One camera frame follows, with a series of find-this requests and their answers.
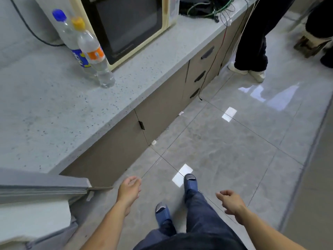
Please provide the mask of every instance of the yellow bottle cap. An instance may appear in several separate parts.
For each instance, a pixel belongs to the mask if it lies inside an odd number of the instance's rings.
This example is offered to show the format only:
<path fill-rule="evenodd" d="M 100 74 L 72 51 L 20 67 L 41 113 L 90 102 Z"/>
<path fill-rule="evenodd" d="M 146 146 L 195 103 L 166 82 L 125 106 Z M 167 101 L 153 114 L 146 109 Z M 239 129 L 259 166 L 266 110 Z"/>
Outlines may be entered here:
<path fill-rule="evenodd" d="M 72 24 L 74 26 L 74 29 L 76 29 L 77 31 L 84 31 L 86 29 L 86 25 L 82 19 L 82 17 L 76 17 L 76 18 L 72 18 Z"/>

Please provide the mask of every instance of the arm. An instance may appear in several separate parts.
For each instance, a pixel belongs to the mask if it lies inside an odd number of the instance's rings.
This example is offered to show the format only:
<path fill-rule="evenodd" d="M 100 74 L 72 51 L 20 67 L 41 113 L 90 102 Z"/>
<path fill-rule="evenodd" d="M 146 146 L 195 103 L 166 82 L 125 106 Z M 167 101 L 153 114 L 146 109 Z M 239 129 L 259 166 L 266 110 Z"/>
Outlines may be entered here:
<path fill-rule="evenodd" d="M 131 176 L 119 187 L 117 201 L 83 245 L 81 250 L 116 250 L 123 221 L 130 213 L 133 202 L 139 197 L 141 179 Z"/>
<path fill-rule="evenodd" d="M 263 222 L 256 214 L 251 212 L 241 197 L 232 190 L 216 193 L 228 215 L 234 215 L 237 222 L 244 225 L 256 250 L 304 250 L 302 246 L 288 239 Z"/>

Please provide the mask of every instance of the bottle label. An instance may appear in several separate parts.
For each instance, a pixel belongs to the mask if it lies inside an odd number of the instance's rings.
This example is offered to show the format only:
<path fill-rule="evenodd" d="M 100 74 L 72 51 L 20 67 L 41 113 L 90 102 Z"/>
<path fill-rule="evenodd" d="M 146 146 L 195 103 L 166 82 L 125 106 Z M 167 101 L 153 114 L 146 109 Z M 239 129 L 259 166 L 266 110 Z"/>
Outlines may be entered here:
<path fill-rule="evenodd" d="M 104 52 L 103 52 L 101 46 L 99 46 L 95 51 L 86 53 L 86 56 L 92 63 L 101 62 L 105 58 L 105 55 L 104 55 Z"/>
<path fill-rule="evenodd" d="M 91 67 L 91 65 L 89 64 L 88 60 L 86 59 L 86 56 L 81 51 L 81 49 L 72 50 L 72 53 L 73 53 L 74 57 L 80 63 L 81 67 L 84 67 L 84 68 Z"/>

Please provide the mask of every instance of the dark shirt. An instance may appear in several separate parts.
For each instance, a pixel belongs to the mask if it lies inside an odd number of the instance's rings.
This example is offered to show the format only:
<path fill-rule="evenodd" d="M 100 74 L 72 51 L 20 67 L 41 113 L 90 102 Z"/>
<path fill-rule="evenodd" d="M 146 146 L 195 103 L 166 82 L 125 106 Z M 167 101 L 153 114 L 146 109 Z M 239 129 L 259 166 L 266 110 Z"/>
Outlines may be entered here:
<path fill-rule="evenodd" d="M 241 241 L 217 234 L 178 233 L 142 250 L 247 250 Z"/>

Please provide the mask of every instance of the cream microwave frame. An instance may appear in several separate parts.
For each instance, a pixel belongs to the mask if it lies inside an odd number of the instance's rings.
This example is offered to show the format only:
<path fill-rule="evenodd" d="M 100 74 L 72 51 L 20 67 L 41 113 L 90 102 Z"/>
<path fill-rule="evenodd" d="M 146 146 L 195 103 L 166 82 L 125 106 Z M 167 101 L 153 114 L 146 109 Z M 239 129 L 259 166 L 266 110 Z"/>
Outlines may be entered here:
<path fill-rule="evenodd" d="M 83 18 L 83 21 L 86 24 L 86 28 L 87 30 L 89 30 L 91 33 L 93 33 L 94 35 L 95 32 L 90 24 L 90 21 L 88 19 L 88 16 L 85 12 L 85 9 L 83 7 L 83 4 L 81 2 L 81 0 L 69 0 L 72 9 L 75 13 L 76 16 L 81 16 Z M 116 67 L 118 67 L 121 63 L 123 63 L 124 61 L 126 61 L 128 58 L 130 58 L 131 56 L 133 56 L 134 54 L 136 54 L 139 50 L 141 50 L 144 46 L 146 46 L 147 44 L 149 44 L 153 39 L 155 39 L 156 37 L 158 37 L 161 33 L 163 33 L 167 28 L 169 28 L 170 26 L 172 26 L 173 24 L 176 23 L 177 18 L 176 19 L 170 19 L 170 3 L 171 0 L 162 0 L 162 28 L 160 30 L 158 30 L 156 33 L 154 33 L 151 37 L 149 37 L 148 39 L 146 39 L 144 42 L 142 42 L 140 45 L 138 45 L 137 47 L 135 47 L 133 50 L 131 50 L 129 53 L 127 53 L 126 55 L 124 55 L 122 58 L 120 58 L 119 60 L 117 60 L 115 63 L 113 63 L 112 65 L 109 64 L 109 69 L 113 70 Z"/>

